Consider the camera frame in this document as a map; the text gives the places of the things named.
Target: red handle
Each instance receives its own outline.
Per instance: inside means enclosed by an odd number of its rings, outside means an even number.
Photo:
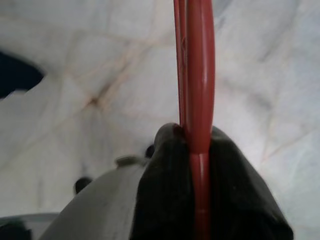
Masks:
[[[174,0],[179,116],[190,148],[196,237],[210,239],[209,147],[214,110],[215,37],[211,0]]]

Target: gray surface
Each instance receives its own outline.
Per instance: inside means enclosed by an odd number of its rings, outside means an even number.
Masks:
[[[214,124],[262,174],[296,239],[320,234],[320,2],[217,0]],[[0,49],[48,72],[0,102],[0,216],[59,212],[82,175],[178,121],[172,0],[3,0]]]

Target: gray plastic object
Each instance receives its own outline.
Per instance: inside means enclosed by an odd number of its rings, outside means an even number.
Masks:
[[[134,164],[110,171],[90,183],[64,208],[40,239],[129,239],[137,188],[145,169],[144,161],[140,160],[136,158]]]

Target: dark opening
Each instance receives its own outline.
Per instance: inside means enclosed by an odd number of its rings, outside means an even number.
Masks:
[[[29,63],[0,52],[0,99],[15,90],[32,89],[43,77],[44,74]]]

